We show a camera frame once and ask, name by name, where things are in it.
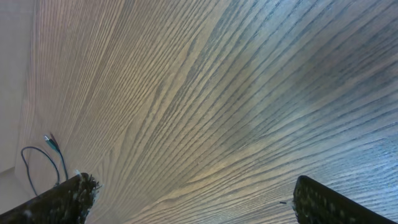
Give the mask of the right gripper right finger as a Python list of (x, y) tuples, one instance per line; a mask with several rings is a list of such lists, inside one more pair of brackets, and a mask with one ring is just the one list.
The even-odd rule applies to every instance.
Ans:
[(395, 224), (306, 175), (296, 181), (292, 208), (299, 224)]

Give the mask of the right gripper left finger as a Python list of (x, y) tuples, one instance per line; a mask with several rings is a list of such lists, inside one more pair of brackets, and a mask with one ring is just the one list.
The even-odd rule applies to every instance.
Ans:
[(3, 224), (84, 224), (99, 192), (99, 182), (78, 174), (3, 214)]

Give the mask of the black cable silver plugs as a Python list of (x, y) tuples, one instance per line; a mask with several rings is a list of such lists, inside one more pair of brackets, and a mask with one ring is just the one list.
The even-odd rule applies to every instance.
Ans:
[[(64, 156), (63, 156), (63, 154), (61, 152), (60, 146), (59, 146), (57, 140), (55, 139), (54, 135), (52, 133), (50, 133), (49, 135), (45, 134), (44, 135), (44, 141), (45, 141), (46, 145), (48, 145), (51, 148), (51, 150), (53, 150), (58, 155), (58, 157), (60, 159), (60, 162), (61, 162), (61, 165), (62, 165), (63, 173), (64, 173), (64, 176), (65, 176), (65, 180), (68, 180), (69, 179), (69, 173), (67, 171), (65, 158), (64, 158)], [(34, 183), (32, 181), (32, 177), (31, 177), (31, 174), (30, 174), (29, 163), (28, 163), (27, 158), (25, 157), (25, 152), (26, 151), (38, 152), (39, 154), (44, 156), (46, 158), (46, 160), (48, 160), (50, 162), (50, 164), (52, 165), (52, 167), (53, 167), (53, 169), (55, 171), (56, 181), (55, 181), (54, 186), (56, 187), (56, 186), (61, 184), (60, 170), (59, 170), (58, 166), (56, 165), (55, 161), (52, 159), (52, 157), (45, 150), (42, 150), (41, 148), (35, 147), (35, 146), (23, 147), (21, 149), (21, 151), (20, 151), (20, 156), (21, 156), (22, 162), (23, 162), (23, 164), (25, 166), (27, 180), (28, 180), (29, 185), (30, 185), (30, 187), (31, 187), (31, 189), (32, 189), (32, 191), (33, 191), (35, 196), (38, 196), (39, 193), (36, 190), (35, 185), (34, 185)]]

